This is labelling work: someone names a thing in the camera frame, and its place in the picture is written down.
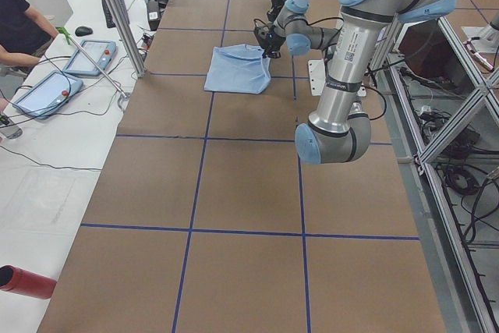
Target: person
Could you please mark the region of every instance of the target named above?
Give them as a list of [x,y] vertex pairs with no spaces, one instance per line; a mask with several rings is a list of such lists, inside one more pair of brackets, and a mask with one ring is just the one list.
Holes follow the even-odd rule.
[[57,29],[26,0],[0,0],[0,9],[0,63],[32,68]]

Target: tiled surface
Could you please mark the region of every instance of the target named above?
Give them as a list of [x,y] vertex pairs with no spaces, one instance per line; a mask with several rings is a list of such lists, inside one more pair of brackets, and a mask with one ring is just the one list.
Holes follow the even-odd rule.
[[[461,2],[455,27],[485,23]],[[338,14],[310,4],[310,21]],[[255,44],[269,8],[173,0],[42,332],[445,331],[384,120],[358,161],[296,156],[320,53],[283,46],[259,95],[203,91],[213,47]]]

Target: person's arm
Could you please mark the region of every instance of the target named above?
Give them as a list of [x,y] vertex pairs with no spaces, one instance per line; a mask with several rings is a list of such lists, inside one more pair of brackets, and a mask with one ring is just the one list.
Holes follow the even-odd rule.
[[0,62],[6,66],[35,66],[40,58],[18,52],[8,52],[0,44]]
[[32,5],[28,7],[24,14],[30,18],[34,23],[36,23],[40,29],[42,29],[45,33],[50,35],[52,38],[57,37],[58,31],[55,29],[54,25],[48,21],[44,15],[42,15],[36,8]]

